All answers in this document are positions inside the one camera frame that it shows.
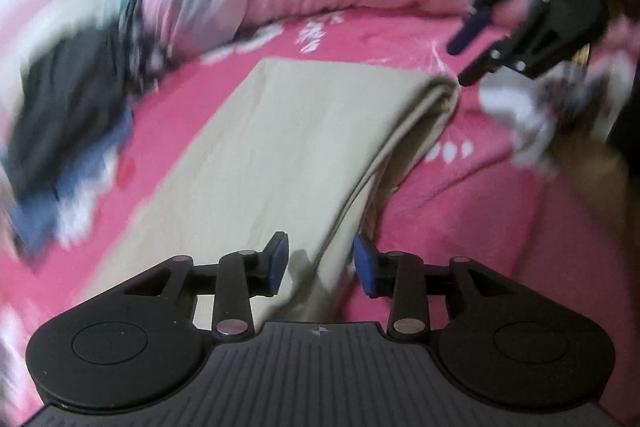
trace khaki fabric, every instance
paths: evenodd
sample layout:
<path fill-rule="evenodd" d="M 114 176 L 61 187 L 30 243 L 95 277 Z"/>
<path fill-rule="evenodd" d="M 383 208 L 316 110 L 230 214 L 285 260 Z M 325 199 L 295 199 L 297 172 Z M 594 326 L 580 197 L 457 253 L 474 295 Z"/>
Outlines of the khaki fabric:
<path fill-rule="evenodd" d="M 354 234 L 437 140 L 457 96 L 455 80 L 418 71 L 261 61 L 142 204 L 84 297 L 176 254 L 207 264 L 259 251 L 281 230 L 289 266 L 276 297 L 252 299 L 254 320 L 320 320 Z M 195 322 L 210 327 L 210 315 Z"/>

